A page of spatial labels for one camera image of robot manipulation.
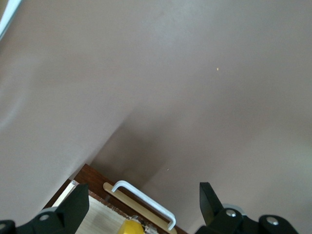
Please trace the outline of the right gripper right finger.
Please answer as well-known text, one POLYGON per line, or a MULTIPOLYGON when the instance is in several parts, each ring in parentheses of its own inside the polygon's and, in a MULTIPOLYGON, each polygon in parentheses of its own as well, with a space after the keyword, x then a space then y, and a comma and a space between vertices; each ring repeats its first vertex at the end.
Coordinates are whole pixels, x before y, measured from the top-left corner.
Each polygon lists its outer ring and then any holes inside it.
POLYGON ((205 221, 198 234, 296 234, 292 224, 277 215, 254 221, 235 208, 225 208, 208 182, 199 184, 199 204, 205 221))

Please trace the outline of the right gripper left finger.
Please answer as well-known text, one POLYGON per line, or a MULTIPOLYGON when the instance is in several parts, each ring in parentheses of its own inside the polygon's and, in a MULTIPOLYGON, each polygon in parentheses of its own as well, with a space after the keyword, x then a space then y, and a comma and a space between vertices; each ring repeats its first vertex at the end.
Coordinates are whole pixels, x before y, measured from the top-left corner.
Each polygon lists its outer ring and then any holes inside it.
POLYGON ((43 209, 29 222, 16 226, 12 220, 0 222, 2 234, 74 234, 89 210, 87 184, 79 184, 57 206, 43 209))

